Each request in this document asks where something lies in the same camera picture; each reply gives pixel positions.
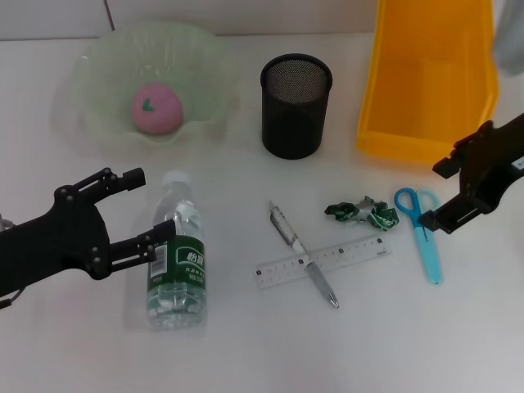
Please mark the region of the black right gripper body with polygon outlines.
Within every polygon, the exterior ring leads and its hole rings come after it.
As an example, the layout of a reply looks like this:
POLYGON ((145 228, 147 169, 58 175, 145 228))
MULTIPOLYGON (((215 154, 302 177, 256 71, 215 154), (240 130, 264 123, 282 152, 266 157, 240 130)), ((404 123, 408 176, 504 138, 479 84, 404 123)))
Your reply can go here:
POLYGON ((483 214, 494 211, 508 188, 523 177, 514 162, 523 157, 523 116, 496 128, 486 121, 457 142, 463 155, 459 192, 483 214))

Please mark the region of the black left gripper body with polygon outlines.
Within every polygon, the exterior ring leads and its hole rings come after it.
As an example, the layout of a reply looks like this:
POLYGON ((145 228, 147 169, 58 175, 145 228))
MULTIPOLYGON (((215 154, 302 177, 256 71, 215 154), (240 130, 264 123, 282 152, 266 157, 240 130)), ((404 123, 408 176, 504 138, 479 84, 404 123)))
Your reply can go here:
POLYGON ((67 269, 100 280, 111 273, 110 240, 96 204, 101 192, 63 187, 37 219, 1 232, 1 295, 7 296, 67 269))

